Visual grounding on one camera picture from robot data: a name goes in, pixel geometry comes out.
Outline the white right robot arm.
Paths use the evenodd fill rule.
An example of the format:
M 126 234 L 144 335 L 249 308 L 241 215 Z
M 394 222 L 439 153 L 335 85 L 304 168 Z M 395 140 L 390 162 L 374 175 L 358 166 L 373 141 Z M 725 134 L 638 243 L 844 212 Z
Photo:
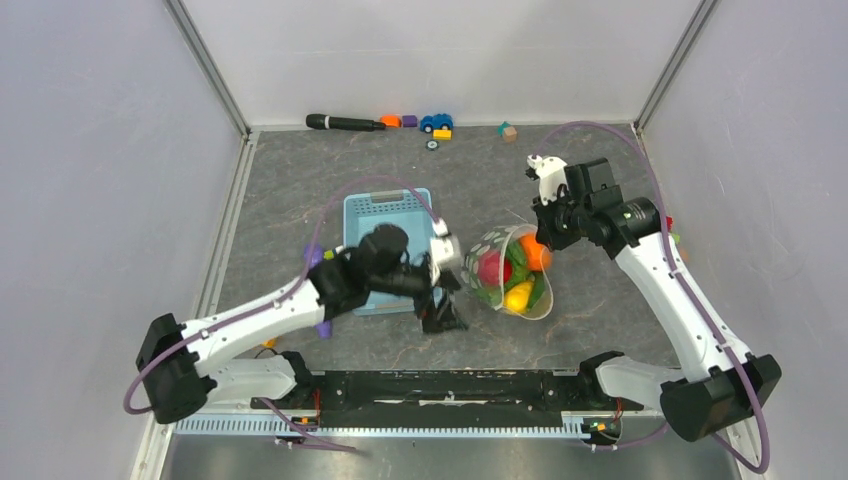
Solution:
M 782 371 L 770 355 L 754 355 L 705 298 L 648 198 L 624 199 L 608 160 L 567 165 L 531 155 L 526 174 L 537 181 L 536 239 L 551 250 L 587 239 L 604 249 L 652 309 L 680 362 L 677 369 L 637 362 L 609 351 L 581 362 L 577 392 L 591 408 L 614 398 L 663 414 L 688 442 L 754 414 L 747 385 L 765 403 Z

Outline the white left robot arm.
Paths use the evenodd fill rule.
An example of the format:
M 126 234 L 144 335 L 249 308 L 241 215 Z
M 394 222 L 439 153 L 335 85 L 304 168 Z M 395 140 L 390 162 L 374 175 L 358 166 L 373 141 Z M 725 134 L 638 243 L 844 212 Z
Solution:
M 142 387 L 148 411 L 162 424 L 183 420 L 208 403 L 266 398 L 290 407 L 306 405 L 314 381 L 295 352 L 270 359 L 244 359 L 262 341 L 329 322 L 363 307 L 369 296 L 407 297 L 426 334 L 465 329 L 453 305 L 462 266 L 458 238 L 443 221 L 418 264 L 407 257 L 408 236 L 393 224 L 380 224 L 354 247 L 306 265 L 284 287 L 223 313 L 176 321 L 173 314 L 153 320 L 136 358 L 138 377 L 125 398 Z

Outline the yellow toy lemon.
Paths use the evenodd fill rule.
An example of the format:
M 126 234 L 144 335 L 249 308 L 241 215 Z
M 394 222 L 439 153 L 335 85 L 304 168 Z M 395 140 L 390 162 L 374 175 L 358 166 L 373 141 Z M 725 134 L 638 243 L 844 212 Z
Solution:
M 534 282 L 530 280 L 516 284 L 504 293 L 503 307 L 511 313 L 524 314 L 528 310 L 533 289 Z

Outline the red toy apple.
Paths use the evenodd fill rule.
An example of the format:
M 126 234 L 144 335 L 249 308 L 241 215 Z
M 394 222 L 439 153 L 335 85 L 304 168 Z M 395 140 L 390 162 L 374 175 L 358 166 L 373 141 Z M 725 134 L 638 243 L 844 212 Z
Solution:
M 509 262 L 499 250 L 489 250 L 479 258 L 477 276 L 485 287 L 503 286 L 511 273 Z

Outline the clear dotted zip top bag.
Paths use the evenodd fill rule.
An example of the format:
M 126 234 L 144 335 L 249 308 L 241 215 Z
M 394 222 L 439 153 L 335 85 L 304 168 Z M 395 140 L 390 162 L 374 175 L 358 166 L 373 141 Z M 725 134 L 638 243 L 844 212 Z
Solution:
M 484 304 L 531 321 L 547 317 L 554 304 L 552 253 L 536 231 L 531 224 L 491 228 L 468 249 L 461 274 Z

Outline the orange toy fruit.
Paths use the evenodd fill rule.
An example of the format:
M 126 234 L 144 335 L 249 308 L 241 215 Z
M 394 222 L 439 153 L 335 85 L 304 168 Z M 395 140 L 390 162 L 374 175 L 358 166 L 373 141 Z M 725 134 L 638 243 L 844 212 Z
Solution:
M 536 241 L 534 233 L 528 233 L 519 238 L 519 244 L 526 257 L 526 266 L 532 271 L 545 271 L 550 268 L 553 260 L 551 251 Z

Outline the green toy cucumber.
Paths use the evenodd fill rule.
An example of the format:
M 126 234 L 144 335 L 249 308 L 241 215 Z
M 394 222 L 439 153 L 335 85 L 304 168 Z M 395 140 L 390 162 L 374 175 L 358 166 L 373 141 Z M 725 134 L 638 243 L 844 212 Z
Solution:
M 527 255 L 517 240 L 511 241 L 506 249 L 506 260 L 512 268 L 512 273 L 504 283 L 504 288 L 509 290 L 515 285 L 525 281 L 530 274 L 527 266 Z

